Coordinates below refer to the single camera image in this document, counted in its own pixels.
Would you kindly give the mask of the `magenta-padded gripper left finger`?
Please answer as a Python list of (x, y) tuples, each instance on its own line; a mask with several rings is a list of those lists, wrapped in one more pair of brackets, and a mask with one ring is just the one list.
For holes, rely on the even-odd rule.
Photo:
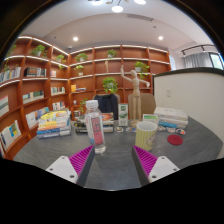
[(83, 187), (86, 183), (94, 156), (95, 149), (91, 145), (70, 157), (60, 156), (47, 168), (47, 171)]

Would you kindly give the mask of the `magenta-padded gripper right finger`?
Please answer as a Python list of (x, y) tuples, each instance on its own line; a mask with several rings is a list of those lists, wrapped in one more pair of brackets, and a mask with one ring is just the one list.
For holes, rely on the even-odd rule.
[(166, 156), (155, 156), (138, 147), (132, 147), (132, 157), (142, 186), (179, 171)]

